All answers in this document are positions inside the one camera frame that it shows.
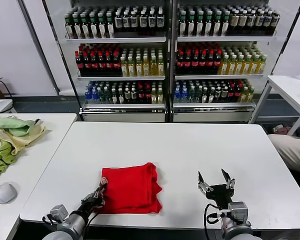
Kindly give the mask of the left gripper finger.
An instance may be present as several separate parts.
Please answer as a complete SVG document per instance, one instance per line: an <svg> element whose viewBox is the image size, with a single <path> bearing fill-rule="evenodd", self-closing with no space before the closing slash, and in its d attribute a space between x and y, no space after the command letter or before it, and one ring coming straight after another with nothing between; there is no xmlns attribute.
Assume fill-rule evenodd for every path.
<svg viewBox="0 0 300 240"><path fill-rule="evenodd" d="M100 202L103 200L103 186L99 186L94 192L88 194L85 198L81 200L82 203L87 202Z"/></svg>
<svg viewBox="0 0 300 240"><path fill-rule="evenodd" d="M104 191L106 190L108 185L108 180L107 179L101 179L99 183L99 196L103 197Z"/></svg>

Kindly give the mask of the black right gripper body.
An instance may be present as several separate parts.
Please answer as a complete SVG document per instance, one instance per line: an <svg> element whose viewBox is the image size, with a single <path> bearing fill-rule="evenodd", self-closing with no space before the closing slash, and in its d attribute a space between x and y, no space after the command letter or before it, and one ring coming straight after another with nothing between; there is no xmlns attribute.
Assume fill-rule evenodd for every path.
<svg viewBox="0 0 300 240"><path fill-rule="evenodd" d="M211 188L205 193L206 198L215 201L219 209L227 209L228 204L233 202L232 197L235 189L230 186L227 187L226 184L213 185Z"/></svg>

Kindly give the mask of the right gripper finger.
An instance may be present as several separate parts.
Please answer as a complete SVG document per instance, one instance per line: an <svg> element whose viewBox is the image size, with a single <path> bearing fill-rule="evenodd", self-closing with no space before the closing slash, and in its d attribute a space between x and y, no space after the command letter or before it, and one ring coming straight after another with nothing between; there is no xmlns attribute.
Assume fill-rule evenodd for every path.
<svg viewBox="0 0 300 240"><path fill-rule="evenodd" d="M221 169L222 175L226 181L226 189L233 189L235 186L235 179L231 178L229 173L226 172L223 168Z"/></svg>
<svg viewBox="0 0 300 240"><path fill-rule="evenodd" d="M204 195L212 191L212 187L208 185L204 179L203 176L201 175L200 171L198 171L198 189L200 192Z"/></svg>

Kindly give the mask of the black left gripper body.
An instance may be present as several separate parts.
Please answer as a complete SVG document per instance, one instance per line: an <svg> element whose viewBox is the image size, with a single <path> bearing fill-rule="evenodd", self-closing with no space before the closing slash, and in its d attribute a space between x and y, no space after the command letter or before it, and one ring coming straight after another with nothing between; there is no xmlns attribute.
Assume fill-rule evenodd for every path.
<svg viewBox="0 0 300 240"><path fill-rule="evenodd" d="M105 205L105 201L102 197L89 196L81 200L81 205L78 211L83 213L92 213L95 208L102 208Z"/></svg>

